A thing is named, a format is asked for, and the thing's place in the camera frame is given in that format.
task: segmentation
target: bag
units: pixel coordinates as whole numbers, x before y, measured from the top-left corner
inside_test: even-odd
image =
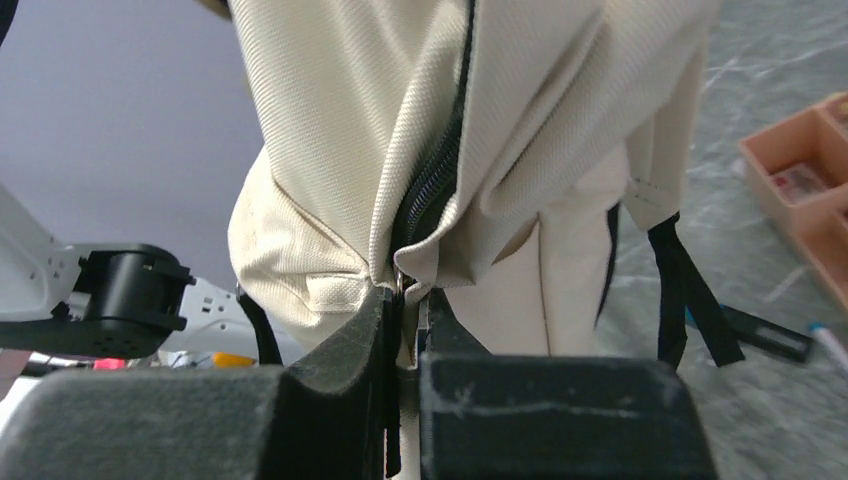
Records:
[[[675,231],[718,6],[230,1],[265,137],[229,228],[242,287],[307,349],[372,286],[402,293],[402,369],[434,287],[493,353],[587,355],[622,203],[657,259],[659,359],[687,307],[717,365],[743,359]]]

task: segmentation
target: gray table surface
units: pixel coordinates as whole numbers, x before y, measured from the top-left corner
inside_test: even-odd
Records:
[[[678,231],[721,302],[798,331],[826,322],[844,335],[848,315],[758,209],[740,178],[736,143],[844,90],[848,2],[726,0],[711,41]],[[627,218],[619,255],[599,327],[602,346],[611,354],[655,355],[656,265],[646,236]],[[848,377],[821,350],[805,366],[745,353],[746,362],[719,370],[692,332],[679,370],[722,478],[848,479]]]

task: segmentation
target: black ribbon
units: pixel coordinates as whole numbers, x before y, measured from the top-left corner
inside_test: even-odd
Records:
[[[686,348],[686,308],[689,308],[716,365],[745,360],[724,313],[689,252],[677,236],[676,213],[648,230],[660,273],[658,359],[677,368]]]

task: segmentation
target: red object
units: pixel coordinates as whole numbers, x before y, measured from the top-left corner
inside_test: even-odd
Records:
[[[101,358],[94,361],[95,370],[120,370],[126,366],[126,360],[120,358]]]

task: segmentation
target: marker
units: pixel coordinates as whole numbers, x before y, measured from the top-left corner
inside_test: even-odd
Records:
[[[821,323],[814,323],[810,325],[810,334],[827,350],[827,354],[836,365],[848,374],[848,352],[845,351],[845,347],[839,343],[833,332]]]
[[[807,335],[727,305],[722,305],[721,311],[740,342],[797,363],[805,363],[809,359],[813,339]],[[689,309],[686,310],[686,323],[692,328],[698,328]]]

